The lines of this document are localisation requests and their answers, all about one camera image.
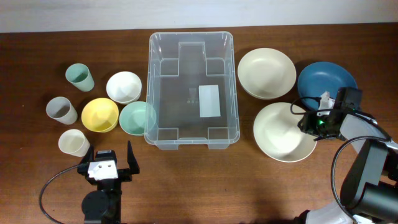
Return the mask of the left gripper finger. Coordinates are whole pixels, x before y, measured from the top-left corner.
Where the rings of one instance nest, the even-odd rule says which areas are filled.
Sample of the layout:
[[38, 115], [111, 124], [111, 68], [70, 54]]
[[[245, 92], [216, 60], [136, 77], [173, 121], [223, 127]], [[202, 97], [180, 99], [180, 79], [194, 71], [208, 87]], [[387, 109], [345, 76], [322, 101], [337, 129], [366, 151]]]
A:
[[94, 160], [94, 146], [91, 145], [86, 154], [83, 156], [82, 160], [80, 161], [80, 165], [82, 164], [89, 164]]
[[133, 153], [132, 145], [131, 145], [130, 141], [127, 142], [127, 163], [131, 170], [139, 169], [139, 165], [138, 165], [135, 155]]

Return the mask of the blue wide bowl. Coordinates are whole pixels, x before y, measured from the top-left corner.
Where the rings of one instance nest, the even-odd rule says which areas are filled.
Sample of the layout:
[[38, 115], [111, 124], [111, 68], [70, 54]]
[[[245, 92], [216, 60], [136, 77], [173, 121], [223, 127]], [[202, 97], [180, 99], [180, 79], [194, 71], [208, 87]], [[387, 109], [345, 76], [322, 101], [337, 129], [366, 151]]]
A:
[[301, 71], [297, 83], [300, 97], [320, 97], [327, 91], [335, 99], [343, 87], [358, 88], [358, 85], [349, 71], [331, 62], [308, 65]]

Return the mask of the cream wide bowl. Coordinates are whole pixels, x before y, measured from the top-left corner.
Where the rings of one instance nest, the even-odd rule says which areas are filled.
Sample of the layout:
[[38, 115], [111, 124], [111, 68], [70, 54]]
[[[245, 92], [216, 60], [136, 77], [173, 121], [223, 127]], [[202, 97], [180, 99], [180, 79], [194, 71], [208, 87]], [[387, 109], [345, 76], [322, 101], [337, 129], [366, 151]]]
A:
[[278, 102], [267, 105], [257, 114], [253, 124], [256, 144], [267, 156], [280, 162], [298, 162], [306, 159], [315, 149], [314, 137], [301, 132], [298, 122], [304, 110], [290, 103]]
[[269, 100], [288, 93], [295, 85], [297, 72], [293, 61], [283, 52], [258, 48], [242, 57], [238, 78], [251, 96]]

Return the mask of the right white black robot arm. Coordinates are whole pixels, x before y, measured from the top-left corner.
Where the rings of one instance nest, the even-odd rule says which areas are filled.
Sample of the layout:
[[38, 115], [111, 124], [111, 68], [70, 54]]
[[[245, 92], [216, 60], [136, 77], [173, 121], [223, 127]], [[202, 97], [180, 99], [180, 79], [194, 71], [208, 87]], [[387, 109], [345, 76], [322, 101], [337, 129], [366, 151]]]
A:
[[[334, 202], [318, 210], [306, 210], [294, 223], [397, 223], [397, 143], [375, 118], [360, 109], [362, 91], [343, 87], [336, 98], [326, 91], [314, 100], [319, 108], [302, 112], [297, 126], [317, 141], [339, 139], [330, 171]], [[335, 186], [335, 167], [342, 151], [352, 145], [358, 153], [341, 189]]]

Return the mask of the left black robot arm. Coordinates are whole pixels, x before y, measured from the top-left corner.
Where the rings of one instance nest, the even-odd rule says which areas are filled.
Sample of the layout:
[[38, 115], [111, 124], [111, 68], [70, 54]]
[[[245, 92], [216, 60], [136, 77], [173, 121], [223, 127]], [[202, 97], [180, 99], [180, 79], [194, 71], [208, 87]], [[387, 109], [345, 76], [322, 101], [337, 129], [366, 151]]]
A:
[[81, 203], [85, 223], [121, 222], [121, 185], [140, 173], [130, 141], [127, 142], [127, 163], [128, 168], [118, 169], [114, 150], [95, 152], [93, 146], [89, 147], [79, 163], [78, 173], [97, 189], [88, 193]]

